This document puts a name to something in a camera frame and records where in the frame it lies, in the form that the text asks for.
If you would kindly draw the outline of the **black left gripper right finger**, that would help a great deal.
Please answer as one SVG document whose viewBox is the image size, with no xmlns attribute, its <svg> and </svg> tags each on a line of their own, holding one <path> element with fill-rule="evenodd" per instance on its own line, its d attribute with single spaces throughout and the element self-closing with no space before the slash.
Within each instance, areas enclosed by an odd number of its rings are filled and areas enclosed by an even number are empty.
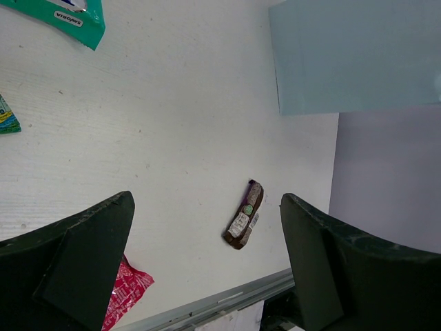
<svg viewBox="0 0 441 331">
<path fill-rule="evenodd" d="M 439 330 L 440 255 L 381 239 L 287 193 L 281 223 L 304 330 Z"/>
</svg>

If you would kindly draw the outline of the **green Fox's candy bag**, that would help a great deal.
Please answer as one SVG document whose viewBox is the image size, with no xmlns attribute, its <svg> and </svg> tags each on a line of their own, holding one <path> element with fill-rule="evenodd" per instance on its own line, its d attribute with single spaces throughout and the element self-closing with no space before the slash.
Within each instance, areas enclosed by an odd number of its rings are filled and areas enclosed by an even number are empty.
<svg viewBox="0 0 441 331">
<path fill-rule="evenodd" d="M 105 34 L 101 0 L 1 0 L 1 5 L 47 23 L 92 50 Z"/>
</svg>

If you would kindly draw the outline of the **light blue paper bag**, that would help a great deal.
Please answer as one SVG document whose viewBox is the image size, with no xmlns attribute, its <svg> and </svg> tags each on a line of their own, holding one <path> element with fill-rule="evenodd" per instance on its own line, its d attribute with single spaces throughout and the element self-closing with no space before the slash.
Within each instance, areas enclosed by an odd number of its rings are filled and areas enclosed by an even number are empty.
<svg viewBox="0 0 441 331">
<path fill-rule="evenodd" d="M 269 22 L 282 115 L 440 102 L 439 1 L 283 1 Z"/>
</svg>

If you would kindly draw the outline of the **yellow green Fox's bag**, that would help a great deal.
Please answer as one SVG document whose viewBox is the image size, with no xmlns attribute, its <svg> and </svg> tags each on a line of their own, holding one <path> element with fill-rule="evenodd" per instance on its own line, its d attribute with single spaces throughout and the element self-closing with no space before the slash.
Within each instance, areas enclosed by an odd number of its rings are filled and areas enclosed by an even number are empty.
<svg viewBox="0 0 441 331">
<path fill-rule="evenodd" d="M 3 96 L 0 96 L 0 134 L 12 134 L 21 131 L 21 125 L 6 103 Z"/>
</svg>

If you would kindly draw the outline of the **pink candy packet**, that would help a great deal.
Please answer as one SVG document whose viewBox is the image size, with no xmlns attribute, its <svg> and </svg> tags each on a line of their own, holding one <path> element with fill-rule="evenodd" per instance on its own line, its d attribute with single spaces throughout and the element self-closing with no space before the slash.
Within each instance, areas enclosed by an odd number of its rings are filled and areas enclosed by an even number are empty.
<svg viewBox="0 0 441 331">
<path fill-rule="evenodd" d="M 154 284 L 152 276 L 132 267 L 127 257 L 123 256 L 101 328 L 102 331 L 111 330 L 135 306 L 152 284 Z"/>
</svg>

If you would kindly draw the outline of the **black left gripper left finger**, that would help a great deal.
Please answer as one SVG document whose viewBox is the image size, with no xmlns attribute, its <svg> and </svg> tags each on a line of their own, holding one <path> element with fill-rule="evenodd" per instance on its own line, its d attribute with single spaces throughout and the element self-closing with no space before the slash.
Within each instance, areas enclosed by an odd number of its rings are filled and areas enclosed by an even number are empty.
<svg viewBox="0 0 441 331">
<path fill-rule="evenodd" d="M 120 192 L 1 242 L 2 330 L 100 330 L 134 217 Z"/>
</svg>

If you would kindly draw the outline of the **brown chocolate bar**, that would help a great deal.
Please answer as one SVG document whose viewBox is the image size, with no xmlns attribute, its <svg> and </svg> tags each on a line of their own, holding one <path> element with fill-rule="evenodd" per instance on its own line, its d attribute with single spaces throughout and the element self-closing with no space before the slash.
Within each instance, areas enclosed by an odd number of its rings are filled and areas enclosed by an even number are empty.
<svg viewBox="0 0 441 331">
<path fill-rule="evenodd" d="M 222 235 L 225 242 L 235 250 L 241 250 L 247 245 L 258 221 L 258 210 L 264 197 L 262 185 L 250 179 L 243 200 Z"/>
</svg>

